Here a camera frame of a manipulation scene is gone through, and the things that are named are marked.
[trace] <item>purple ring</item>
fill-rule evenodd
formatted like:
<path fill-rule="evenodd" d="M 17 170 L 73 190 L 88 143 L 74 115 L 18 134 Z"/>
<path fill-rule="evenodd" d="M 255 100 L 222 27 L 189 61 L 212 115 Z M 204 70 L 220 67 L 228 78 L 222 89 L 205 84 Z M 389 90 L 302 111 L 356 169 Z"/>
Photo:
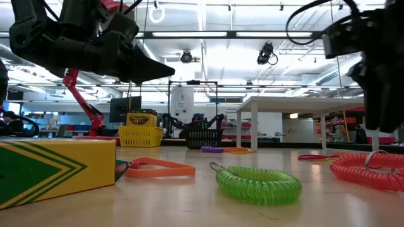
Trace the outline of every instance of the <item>purple ring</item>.
<path fill-rule="evenodd" d="M 201 147 L 202 152 L 209 152 L 209 153 L 223 153 L 225 152 L 224 148 L 213 148 L 209 146 Z"/>

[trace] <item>metal key ring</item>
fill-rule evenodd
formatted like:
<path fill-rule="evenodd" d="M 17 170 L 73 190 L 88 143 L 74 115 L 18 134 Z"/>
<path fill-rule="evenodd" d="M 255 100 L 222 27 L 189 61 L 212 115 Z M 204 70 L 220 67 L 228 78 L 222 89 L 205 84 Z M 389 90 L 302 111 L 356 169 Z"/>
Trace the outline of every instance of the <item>metal key ring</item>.
<path fill-rule="evenodd" d="M 383 151 L 383 150 L 377 150 L 377 151 L 371 152 L 371 153 L 366 157 L 366 160 L 365 160 L 365 169 L 366 169 L 366 170 L 369 170 L 369 162 L 370 162 L 370 160 L 371 160 L 371 158 L 372 158 L 372 155 L 377 154 L 377 153 L 388 154 L 387 151 Z M 396 170 L 392 168 L 392 169 L 391 169 L 391 174 L 394 174 L 395 171 L 396 171 Z"/>
<path fill-rule="evenodd" d="M 235 171 L 231 170 L 229 167 L 227 167 L 227 166 L 225 166 L 225 165 L 223 165 L 223 164 L 221 164 L 221 163 L 217 163 L 216 161 L 211 161 L 209 165 L 210 165 L 210 168 L 212 168 L 212 169 L 215 170 L 216 172 L 217 172 L 218 170 L 213 167 L 214 165 L 215 165 L 215 166 L 219 166 L 220 168 L 223 168 L 223 169 L 229 171 L 231 174 L 235 175 L 236 177 L 239 176 Z"/>

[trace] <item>black basket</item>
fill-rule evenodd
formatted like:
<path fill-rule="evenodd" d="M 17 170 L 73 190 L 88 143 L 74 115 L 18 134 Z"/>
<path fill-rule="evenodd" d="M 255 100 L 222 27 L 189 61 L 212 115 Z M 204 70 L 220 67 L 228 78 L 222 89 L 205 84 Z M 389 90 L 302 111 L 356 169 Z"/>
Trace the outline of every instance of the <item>black basket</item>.
<path fill-rule="evenodd" d="M 185 138 L 189 149 L 201 149 L 202 146 L 219 147 L 223 129 L 186 129 Z"/>

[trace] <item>computer monitor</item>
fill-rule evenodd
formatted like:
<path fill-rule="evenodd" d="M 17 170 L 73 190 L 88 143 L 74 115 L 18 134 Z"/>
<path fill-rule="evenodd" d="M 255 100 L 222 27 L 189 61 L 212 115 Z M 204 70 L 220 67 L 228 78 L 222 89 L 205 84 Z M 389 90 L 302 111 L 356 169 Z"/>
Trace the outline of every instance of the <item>computer monitor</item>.
<path fill-rule="evenodd" d="M 141 108 L 141 96 L 113 98 L 109 108 L 110 123 L 126 122 L 126 114 L 129 112 L 129 99 L 131 99 L 131 108 Z"/>

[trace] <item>yellow basket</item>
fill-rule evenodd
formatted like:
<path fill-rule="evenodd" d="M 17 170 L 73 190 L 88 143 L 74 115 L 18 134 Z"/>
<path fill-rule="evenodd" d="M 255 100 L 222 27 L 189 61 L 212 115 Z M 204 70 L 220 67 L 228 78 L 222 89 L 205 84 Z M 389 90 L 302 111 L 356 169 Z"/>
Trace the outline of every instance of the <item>yellow basket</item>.
<path fill-rule="evenodd" d="M 122 147 L 152 148 L 159 146 L 163 129 L 159 127 L 119 126 Z"/>

